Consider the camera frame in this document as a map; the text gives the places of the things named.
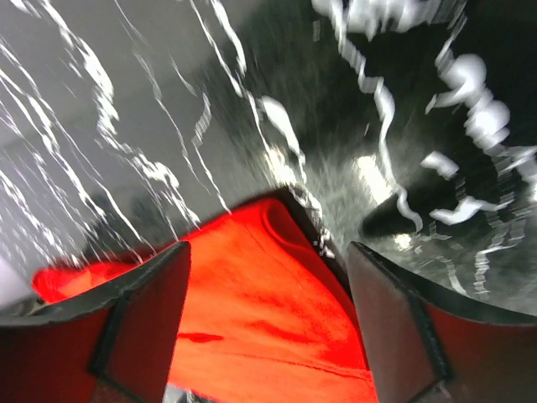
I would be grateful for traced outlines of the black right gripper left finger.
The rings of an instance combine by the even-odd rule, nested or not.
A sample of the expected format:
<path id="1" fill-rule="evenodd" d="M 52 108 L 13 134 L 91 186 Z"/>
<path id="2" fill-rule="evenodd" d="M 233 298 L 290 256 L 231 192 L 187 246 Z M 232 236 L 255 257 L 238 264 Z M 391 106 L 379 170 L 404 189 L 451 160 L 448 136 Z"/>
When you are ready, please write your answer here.
<path id="1" fill-rule="evenodd" d="M 160 402 L 190 245 L 28 317 L 1 319 L 3 402 Z"/>

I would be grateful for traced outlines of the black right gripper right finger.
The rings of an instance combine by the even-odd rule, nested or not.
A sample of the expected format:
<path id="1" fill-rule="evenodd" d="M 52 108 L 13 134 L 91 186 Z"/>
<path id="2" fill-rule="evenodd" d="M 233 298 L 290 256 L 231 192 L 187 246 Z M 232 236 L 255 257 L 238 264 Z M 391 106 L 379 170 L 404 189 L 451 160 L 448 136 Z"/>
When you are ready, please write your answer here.
<path id="1" fill-rule="evenodd" d="M 347 273 L 381 402 L 534 402 L 536 318 L 473 300 L 362 243 Z"/>

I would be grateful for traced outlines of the red t shirt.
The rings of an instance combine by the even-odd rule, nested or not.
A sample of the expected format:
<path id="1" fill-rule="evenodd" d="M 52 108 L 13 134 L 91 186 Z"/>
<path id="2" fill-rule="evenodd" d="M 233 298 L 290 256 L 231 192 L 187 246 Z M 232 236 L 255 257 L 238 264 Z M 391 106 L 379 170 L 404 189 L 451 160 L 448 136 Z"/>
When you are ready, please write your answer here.
<path id="1" fill-rule="evenodd" d="M 169 382 L 220 402 L 374 402 L 351 298 L 284 204 L 186 237 L 191 272 Z"/>

